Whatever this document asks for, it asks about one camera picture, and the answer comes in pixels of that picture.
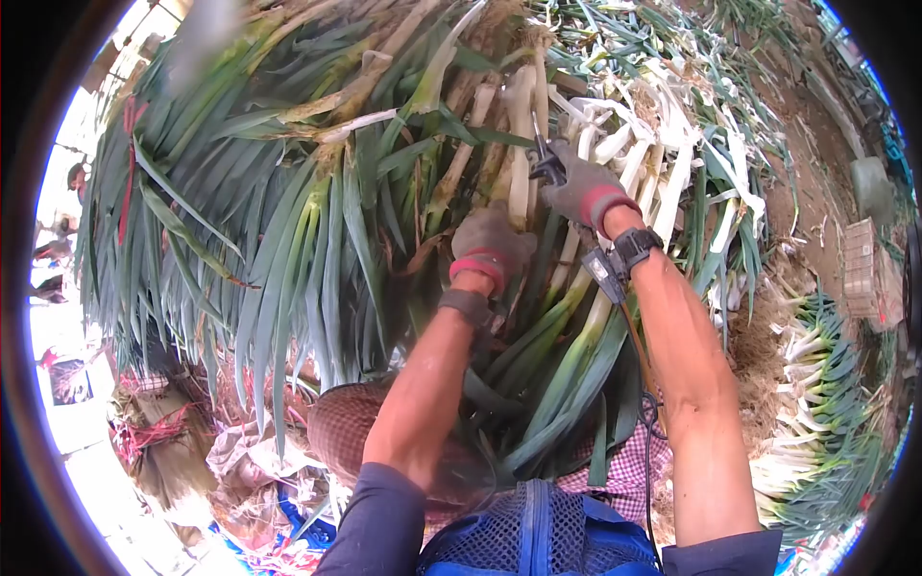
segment black watch strap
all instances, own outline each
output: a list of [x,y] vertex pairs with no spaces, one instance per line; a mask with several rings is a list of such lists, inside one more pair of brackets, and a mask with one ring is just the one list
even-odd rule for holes
[[479,292],[446,290],[439,299],[439,308],[442,306],[461,312],[465,322],[474,326],[474,330],[478,333],[489,332],[493,326],[493,318],[496,316],[490,310],[490,301]]
[[662,250],[663,241],[652,228],[630,228],[615,239],[614,248],[624,262],[627,276],[631,277],[631,269],[649,258],[650,250],[653,248]]

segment blue mesh cap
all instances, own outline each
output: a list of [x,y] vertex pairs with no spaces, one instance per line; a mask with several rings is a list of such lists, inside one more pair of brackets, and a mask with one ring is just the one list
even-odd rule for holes
[[[596,576],[629,562],[649,573],[654,557],[652,549],[638,546],[639,526],[587,516],[585,499],[541,480],[520,482],[515,492],[501,495],[487,510],[439,532],[422,551],[417,574],[422,576],[436,564],[440,574],[469,574],[471,569],[517,574],[523,550],[528,549],[536,554],[547,551],[549,574]],[[524,523],[526,513],[536,513],[536,522]],[[547,523],[549,530],[543,529]],[[535,540],[523,546],[523,538]]]

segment hand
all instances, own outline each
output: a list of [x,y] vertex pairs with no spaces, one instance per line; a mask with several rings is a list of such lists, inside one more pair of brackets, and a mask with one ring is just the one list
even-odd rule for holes
[[598,230],[606,238],[604,219],[611,208],[627,206],[643,216],[640,207],[628,197],[609,169],[576,156],[566,140],[553,140],[548,148],[557,155],[567,172],[566,184],[546,185],[541,189],[545,201],[555,210],[573,222]]
[[449,270],[454,280],[458,273],[470,270],[489,276],[492,296],[502,294],[509,278],[519,274],[526,260],[538,246],[529,232],[516,234],[509,226],[505,201],[479,208],[465,218],[452,238],[455,262]]

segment dark blue sleeve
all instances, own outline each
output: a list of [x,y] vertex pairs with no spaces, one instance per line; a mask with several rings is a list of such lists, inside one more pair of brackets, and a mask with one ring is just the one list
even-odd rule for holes
[[422,490],[394,468],[362,464],[337,538],[315,574],[409,576],[422,547],[425,501]]
[[749,532],[694,546],[663,548],[667,576],[772,576],[781,531]]

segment pile of leeks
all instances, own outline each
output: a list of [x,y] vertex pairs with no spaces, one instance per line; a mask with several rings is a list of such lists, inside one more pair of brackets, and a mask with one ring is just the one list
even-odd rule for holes
[[821,291],[799,296],[780,283],[791,319],[773,329],[786,339],[779,353],[787,383],[777,388],[774,438],[750,468],[760,522],[783,528],[793,546],[850,519],[881,481],[886,459],[879,427],[869,421],[880,404],[862,385],[859,352],[842,334],[835,302]]
[[[778,132],[726,40],[678,9],[619,6],[286,3],[253,13],[179,94],[164,42],[94,160],[77,246],[87,318],[120,366],[137,341],[140,370],[156,329],[205,365],[213,401],[226,401],[219,363],[242,403],[246,374],[271,379],[253,401],[283,429],[286,371],[313,353],[327,390],[388,370],[433,313],[454,227],[506,199],[539,248],[467,371],[459,428],[506,479],[572,471],[594,437],[590,480],[604,484],[638,405],[609,382],[635,376],[636,356],[628,319],[573,265],[578,236],[527,178],[529,112],[611,167],[715,318],[761,270],[762,151]],[[568,99],[555,75],[592,97]]]

